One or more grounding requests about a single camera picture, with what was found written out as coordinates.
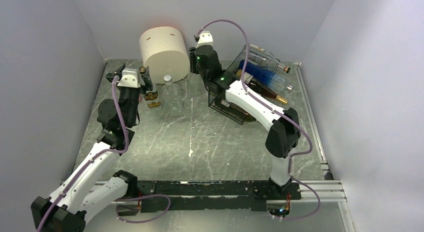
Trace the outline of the dark wine bottle gold cap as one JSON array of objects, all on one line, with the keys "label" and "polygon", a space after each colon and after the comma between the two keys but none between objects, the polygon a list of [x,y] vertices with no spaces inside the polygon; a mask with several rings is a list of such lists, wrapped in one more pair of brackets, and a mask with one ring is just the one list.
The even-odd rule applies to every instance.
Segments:
[{"label": "dark wine bottle gold cap", "polygon": [[282,97],[281,95],[278,95],[270,87],[268,87],[266,84],[264,84],[260,80],[256,79],[253,75],[245,72],[243,77],[242,77],[242,70],[241,69],[234,72],[234,74],[237,77],[242,78],[244,83],[249,88],[251,88],[256,93],[260,94],[261,96],[269,98],[269,99],[276,100],[276,101],[278,101],[282,104],[288,104],[289,103],[289,101],[286,98]]}]

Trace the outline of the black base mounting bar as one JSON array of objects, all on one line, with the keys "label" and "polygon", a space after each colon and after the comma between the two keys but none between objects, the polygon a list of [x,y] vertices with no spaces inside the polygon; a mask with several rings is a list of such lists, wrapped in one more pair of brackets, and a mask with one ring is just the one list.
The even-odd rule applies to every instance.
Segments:
[{"label": "black base mounting bar", "polygon": [[284,189],[268,180],[147,181],[139,180],[145,199],[142,212],[169,210],[250,209],[267,211],[271,202],[300,200],[300,185],[291,182]]}]

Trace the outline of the clear bottle gold black label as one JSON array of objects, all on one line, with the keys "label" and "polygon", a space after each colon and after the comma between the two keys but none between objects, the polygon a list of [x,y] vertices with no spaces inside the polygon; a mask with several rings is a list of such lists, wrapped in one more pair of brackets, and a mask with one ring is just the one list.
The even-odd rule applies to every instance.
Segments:
[{"label": "clear bottle gold black label", "polygon": [[141,77],[141,80],[142,80],[141,94],[143,95],[144,100],[146,101],[146,104],[149,108],[156,108],[156,107],[161,105],[158,90],[157,90],[157,87],[156,87],[156,83],[151,78],[151,80],[153,82],[153,92],[148,92],[147,94],[144,94],[144,88],[143,88],[144,82],[143,82],[143,79],[142,79],[142,67],[144,67],[144,66],[141,66],[139,68],[140,77]]}]

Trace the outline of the dark wine bottle bottom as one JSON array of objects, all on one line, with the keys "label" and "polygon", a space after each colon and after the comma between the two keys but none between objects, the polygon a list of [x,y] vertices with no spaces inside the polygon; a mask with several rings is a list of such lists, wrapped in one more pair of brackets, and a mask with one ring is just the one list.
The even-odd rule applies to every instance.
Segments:
[{"label": "dark wine bottle bottom", "polygon": [[256,121],[256,119],[244,109],[220,97],[215,97],[213,104],[222,114],[239,124]]}]

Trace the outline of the slim clear glass bottle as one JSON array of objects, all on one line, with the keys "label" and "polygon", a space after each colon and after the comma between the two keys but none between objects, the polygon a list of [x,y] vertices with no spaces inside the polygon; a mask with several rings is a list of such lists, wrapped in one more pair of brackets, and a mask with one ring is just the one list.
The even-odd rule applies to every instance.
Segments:
[{"label": "slim clear glass bottle", "polygon": [[185,81],[186,95],[184,104],[189,108],[208,103],[208,92],[199,74],[189,73]]}]

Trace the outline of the clear round glass bottle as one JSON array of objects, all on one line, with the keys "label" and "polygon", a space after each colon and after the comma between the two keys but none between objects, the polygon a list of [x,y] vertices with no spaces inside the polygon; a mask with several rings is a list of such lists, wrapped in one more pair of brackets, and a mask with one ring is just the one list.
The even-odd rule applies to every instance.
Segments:
[{"label": "clear round glass bottle", "polygon": [[183,110],[183,97],[177,84],[173,82],[171,75],[163,77],[164,85],[161,89],[163,108],[172,114],[179,114]]}]

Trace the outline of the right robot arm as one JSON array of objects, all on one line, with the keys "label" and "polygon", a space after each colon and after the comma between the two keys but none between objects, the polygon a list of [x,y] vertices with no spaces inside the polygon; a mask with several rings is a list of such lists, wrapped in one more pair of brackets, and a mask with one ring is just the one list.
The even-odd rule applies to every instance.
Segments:
[{"label": "right robot arm", "polygon": [[289,192],[291,151],[297,146],[301,132],[293,123],[299,121],[297,111],[283,108],[259,96],[233,72],[224,70],[211,45],[190,48],[192,71],[199,74],[208,92],[227,100],[252,115],[268,132],[265,147],[272,157],[270,193],[281,199]]}]

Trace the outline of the blue glass bottle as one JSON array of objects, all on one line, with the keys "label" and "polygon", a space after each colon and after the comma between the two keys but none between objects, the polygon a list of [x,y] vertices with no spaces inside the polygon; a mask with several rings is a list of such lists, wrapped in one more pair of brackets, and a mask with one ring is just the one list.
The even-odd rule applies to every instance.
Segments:
[{"label": "blue glass bottle", "polygon": [[245,72],[275,92],[283,92],[289,85],[288,79],[284,78],[283,75],[279,75],[269,70],[268,67],[260,66],[251,60],[248,60]]}]

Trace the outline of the clear square glass bottle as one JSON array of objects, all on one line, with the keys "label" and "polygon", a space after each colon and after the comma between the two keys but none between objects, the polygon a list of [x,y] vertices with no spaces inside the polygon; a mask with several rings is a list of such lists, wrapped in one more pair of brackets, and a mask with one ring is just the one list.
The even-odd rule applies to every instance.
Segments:
[{"label": "clear square glass bottle", "polygon": [[242,55],[243,58],[245,58],[247,54],[248,63],[259,68],[267,69],[275,73],[278,70],[282,70],[284,73],[289,73],[291,71],[289,66],[284,65],[270,51],[254,44],[249,44],[249,49],[245,45],[242,52],[244,53],[244,55]]}]

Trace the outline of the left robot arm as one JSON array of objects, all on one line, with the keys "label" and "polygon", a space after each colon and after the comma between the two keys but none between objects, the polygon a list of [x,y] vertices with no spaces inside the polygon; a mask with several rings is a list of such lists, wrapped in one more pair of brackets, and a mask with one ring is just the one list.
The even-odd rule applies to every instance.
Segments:
[{"label": "left robot arm", "polygon": [[147,93],[154,84],[148,67],[131,69],[122,65],[107,73],[106,79],[112,84],[112,98],[103,100],[98,107],[101,132],[69,178],[48,197],[37,197],[32,202],[37,231],[83,231],[113,201],[131,200],[139,195],[137,177],[123,170],[98,189],[94,189],[94,184],[128,151],[135,134],[132,128],[141,120],[140,95]]}]

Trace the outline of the cream cylindrical container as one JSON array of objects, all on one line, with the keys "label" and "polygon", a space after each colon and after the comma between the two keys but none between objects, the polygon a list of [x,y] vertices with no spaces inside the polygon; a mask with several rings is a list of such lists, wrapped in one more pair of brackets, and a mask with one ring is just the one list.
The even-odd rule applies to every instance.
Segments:
[{"label": "cream cylindrical container", "polygon": [[146,30],[139,38],[142,64],[149,67],[151,79],[164,83],[170,75],[174,82],[184,79],[190,71],[188,50],[183,36],[173,27],[162,26]]}]

